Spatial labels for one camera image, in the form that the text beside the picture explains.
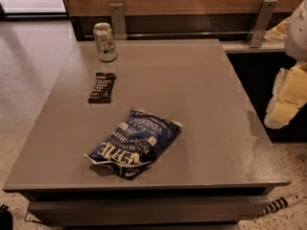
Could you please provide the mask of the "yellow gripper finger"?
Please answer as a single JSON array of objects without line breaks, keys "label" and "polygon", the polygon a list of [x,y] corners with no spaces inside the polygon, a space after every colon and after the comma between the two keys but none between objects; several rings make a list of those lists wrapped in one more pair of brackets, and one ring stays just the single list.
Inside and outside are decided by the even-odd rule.
[{"label": "yellow gripper finger", "polygon": [[276,75],[264,119],[265,126],[271,129],[287,126],[306,104],[307,62],[298,61],[290,70],[281,68]]},{"label": "yellow gripper finger", "polygon": [[268,41],[283,41],[289,21],[290,18],[287,17],[286,19],[282,20],[279,24],[277,24],[275,27],[266,31],[264,39]]}]

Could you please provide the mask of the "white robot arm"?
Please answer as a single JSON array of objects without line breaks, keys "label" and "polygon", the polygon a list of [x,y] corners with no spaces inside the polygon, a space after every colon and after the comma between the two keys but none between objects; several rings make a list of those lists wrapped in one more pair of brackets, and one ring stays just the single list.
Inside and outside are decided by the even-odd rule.
[{"label": "white robot arm", "polygon": [[289,124],[307,104],[307,0],[290,17],[268,31],[265,38],[284,36],[285,53],[296,60],[289,70],[281,68],[275,77],[264,124],[280,129]]}]

